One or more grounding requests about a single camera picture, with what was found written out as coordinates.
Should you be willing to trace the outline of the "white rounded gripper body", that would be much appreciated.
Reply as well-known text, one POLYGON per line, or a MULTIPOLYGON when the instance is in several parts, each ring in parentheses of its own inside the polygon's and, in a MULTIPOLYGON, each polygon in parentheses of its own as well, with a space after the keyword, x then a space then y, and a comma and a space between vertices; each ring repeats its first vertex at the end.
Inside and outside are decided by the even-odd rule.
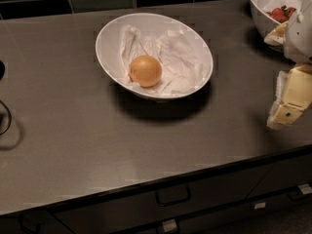
POLYGON ((294 62, 312 63, 312 0, 303 0, 291 15, 286 28, 284 54, 294 62))

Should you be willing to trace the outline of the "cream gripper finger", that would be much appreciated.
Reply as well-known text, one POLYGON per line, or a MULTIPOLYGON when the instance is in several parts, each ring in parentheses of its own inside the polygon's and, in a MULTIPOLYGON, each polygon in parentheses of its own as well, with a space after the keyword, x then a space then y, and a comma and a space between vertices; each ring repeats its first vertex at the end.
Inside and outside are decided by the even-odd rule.
POLYGON ((285 21, 270 31, 265 37, 264 42, 273 47, 284 46, 286 43, 286 32, 288 23, 285 21))
POLYGON ((279 130, 292 125, 312 103, 312 65, 297 63, 289 72, 280 71, 275 96, 267 126, 279 130))

